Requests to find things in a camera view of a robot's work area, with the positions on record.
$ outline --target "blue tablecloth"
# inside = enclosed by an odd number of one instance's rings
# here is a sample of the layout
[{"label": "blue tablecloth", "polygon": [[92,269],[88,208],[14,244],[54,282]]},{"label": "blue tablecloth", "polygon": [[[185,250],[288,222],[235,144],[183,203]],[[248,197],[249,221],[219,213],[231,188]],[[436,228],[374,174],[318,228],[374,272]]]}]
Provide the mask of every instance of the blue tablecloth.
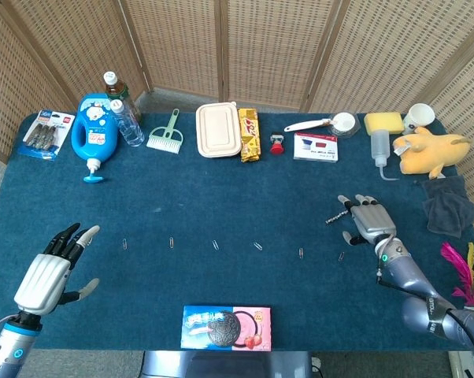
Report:
[{"label": "blue tablecloth", "polygon": [[[22,123],[17,143],[34,116]],[[275,350],[457,348],[405,328],[402,294],[375,284],[373,249],[349,247],[342,239],[343,230],[355,231],[352,220],[330,226],[324,221],[343,210],[339,194],[378,198],[417,264],[449,299],[457,275],[440,246],[447,240],[465,253],[473,228],[461,239],[428,232],[420,186],[427,176],[401,175],[393,155],[385,172],[400,180],[381,180],[364,130],[339,140],[335,164],[294,161],[292,134],[285,135],[285,154],[268,152],[271,132],[324,116],[260,114],[261,160],[241,163],[239,157],[199,155],[195,116],[182,113],[176,125],[185,137],[179,155],[146,144],[129,147],[120,138],[98,171],[106,178],[99,184],[82,181],[87,168],[69,139],[55,162],[15,149],[0,190],[0,317],[17,310],[13,296],[34,256],[57,232],[80,221],[102,230],[68,290],[94,277],[101,284],[82,302],[44,317],[38,347],[178,350],[183,306],[219,304],[271,306]],[[145,134],[168,119],[146,114]],[[443,132],[438,121],[431,129]],[[456,174],[454,168],[444,172]]]}]

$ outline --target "white mug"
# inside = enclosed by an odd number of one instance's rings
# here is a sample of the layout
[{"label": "white mug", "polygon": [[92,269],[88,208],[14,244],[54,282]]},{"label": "white mug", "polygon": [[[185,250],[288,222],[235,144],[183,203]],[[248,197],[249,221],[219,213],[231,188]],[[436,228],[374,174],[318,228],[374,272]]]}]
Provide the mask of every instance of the white mug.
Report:
[{"label": "white mug", "polygon": [[420,126],[428,126],[435,120],[435,112],[426,104],[412,105],[403,120],[403,135],[411,134]]}]

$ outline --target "blue detergent bottle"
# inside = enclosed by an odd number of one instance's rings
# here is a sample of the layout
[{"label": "blue detergent bottle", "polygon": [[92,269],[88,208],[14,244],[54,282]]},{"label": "blue detergent bottle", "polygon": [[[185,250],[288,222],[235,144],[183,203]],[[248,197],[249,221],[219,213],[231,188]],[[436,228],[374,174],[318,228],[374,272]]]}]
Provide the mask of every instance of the blue detergent bottle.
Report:
[{"label": "blue detergent bottle", "polygon": [[113,154],[117,148],[117,139],[118,127],[107,94],[87,94],[78,107],[71,134],[74,152],[87,161],[90,169],[90,175],[83,178],[85,183],[104,180],[94,176],[94,173]]}]

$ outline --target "gray cloth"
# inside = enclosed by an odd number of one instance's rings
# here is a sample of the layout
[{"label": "gray cloth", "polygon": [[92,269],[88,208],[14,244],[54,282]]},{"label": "gray cloth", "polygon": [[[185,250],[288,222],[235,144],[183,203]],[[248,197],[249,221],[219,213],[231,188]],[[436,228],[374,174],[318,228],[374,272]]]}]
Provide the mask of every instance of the gray cloth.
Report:
[{"label": "gray cloth", "polygon": [[464,177],[428,180],[422,185],[429,198],[423,202],[428,230],[460,238],[461,232],[474,221],[474,204],[466,194]]}]

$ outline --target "yellow wrapper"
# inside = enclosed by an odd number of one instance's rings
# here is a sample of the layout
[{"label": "yellow wrapper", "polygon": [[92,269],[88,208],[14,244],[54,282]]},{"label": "yellow wrapper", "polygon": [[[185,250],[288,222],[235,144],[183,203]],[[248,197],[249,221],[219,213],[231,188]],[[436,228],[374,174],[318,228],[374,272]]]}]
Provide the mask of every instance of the yellow wrapper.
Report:
[{"label": "yellow wrapper", "polygon": [[260,159],[260,129],[256,109],[239,109],[240,135],[242,149],[240,160],[242,162]]}]

